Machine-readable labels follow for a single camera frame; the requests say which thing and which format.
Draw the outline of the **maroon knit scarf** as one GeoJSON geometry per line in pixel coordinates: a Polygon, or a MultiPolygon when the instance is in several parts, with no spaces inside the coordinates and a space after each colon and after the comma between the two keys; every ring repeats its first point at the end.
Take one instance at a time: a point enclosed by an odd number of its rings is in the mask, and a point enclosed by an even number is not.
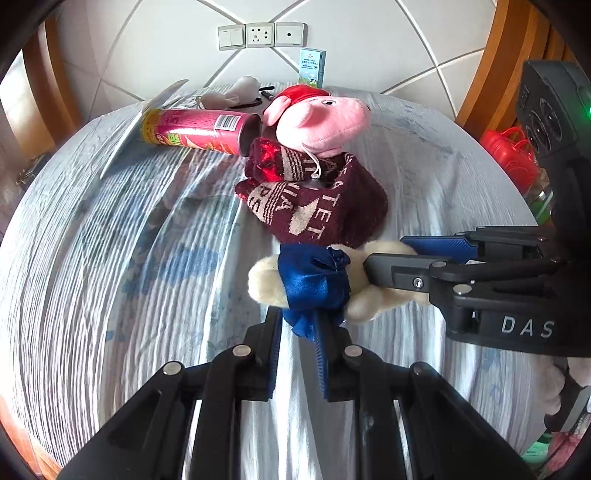
{"type": "Polygon", "coordinates": [[[250,145],[235,193],[283,244],[358,248],[389,209],[383,187],[355,155],[312,158],[262,137],[250,145]]]}

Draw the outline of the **blue milk carton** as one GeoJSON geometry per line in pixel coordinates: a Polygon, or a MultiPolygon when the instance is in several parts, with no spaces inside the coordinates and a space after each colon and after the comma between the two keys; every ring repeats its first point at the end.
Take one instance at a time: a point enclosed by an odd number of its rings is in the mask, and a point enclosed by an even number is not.
{"type": "Polygon", "coordinates": [[[315,88],[324,87],[325,50],[304,48],[298,62],[298,82],[315,88]]]}

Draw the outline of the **pink chips can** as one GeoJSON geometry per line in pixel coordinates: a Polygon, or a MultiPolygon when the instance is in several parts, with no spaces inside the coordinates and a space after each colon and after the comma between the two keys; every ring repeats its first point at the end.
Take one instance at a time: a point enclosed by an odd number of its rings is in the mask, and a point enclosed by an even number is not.
{"type": "Polygon", "coordinates": [[[171,147],[247,156],[259,137],[259,115],[221,110],[152,109],[142,118],[144,141],[171,147]]]}

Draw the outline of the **pink pig plush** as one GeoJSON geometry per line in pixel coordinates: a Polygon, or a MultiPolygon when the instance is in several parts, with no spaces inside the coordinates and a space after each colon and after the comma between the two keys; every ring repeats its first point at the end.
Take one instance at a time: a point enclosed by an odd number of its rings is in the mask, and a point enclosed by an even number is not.
{"type": "Polygon", "coordinates": [[[339,155],[370,124],[370,108],[356,98],[335,97],[320,88],[287,87],[263,111],[284,147],[321,158],[339,155]]]}

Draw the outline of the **wall socket panel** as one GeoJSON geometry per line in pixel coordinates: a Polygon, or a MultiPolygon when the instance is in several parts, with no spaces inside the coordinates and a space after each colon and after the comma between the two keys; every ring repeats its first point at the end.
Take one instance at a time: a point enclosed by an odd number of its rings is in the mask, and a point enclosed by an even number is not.
{"type": "Polygon", "coordinates": [[[302,22],[250,23],[217,28],[219,50],[304,47],[308,25],[302,22]]]}

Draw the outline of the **white bear blue dress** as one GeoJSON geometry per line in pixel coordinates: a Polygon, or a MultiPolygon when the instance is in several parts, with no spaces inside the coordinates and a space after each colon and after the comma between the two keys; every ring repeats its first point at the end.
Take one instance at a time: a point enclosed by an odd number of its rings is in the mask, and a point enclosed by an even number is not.
{"type": "Polygon", "coordinates": [[[247,277],[249,296],[259,304],[280,308],[295,335],[315,339],[315,311],[335,326],[363,324],[409,302],[429,303],[426,293],[379,287],[370,283],[363,263],[372,254],[413,255],[400,241],[372,241],[353,249],[283,244],[280,253],[260,259],[247,277]]]}

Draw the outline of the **grey small plush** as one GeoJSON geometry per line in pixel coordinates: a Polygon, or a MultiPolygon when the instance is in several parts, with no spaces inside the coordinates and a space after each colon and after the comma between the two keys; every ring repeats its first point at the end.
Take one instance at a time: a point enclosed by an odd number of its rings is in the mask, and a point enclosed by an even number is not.
{"type": "Polygon", "coordinates": [[[207,110],[226,110],[245,105],[252,105],[259,97],[259,81],[252,76],[242,76],[225,93],[207,92],[199,98],[200,104],[207,110]]]}

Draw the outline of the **red plastic basket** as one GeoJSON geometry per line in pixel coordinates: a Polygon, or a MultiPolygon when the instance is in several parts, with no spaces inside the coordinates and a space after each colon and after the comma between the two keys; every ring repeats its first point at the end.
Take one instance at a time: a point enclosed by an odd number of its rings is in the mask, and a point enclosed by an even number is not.
{"type": "Polygon", "coordinates": [[[539,167],[533,147],[519,127],[502,132],[486,130],[481,146],[494,158],[522,195],[528,193],[538,177],[539,167]]]}

